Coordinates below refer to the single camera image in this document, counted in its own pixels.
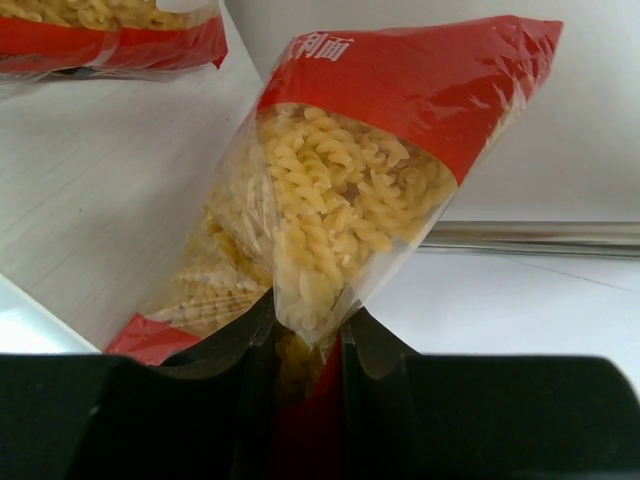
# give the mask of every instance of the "plastic packaging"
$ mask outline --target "plastic packaging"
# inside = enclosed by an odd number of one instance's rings
[[[0,86],[50,73],[159,78],[227,54],[218,0],[0,0]]]
[[[546,80],[561,22],[494,17],[295,38],[209,206],[272,274],[280,399],[309,396],[341,323],[393,275]]]

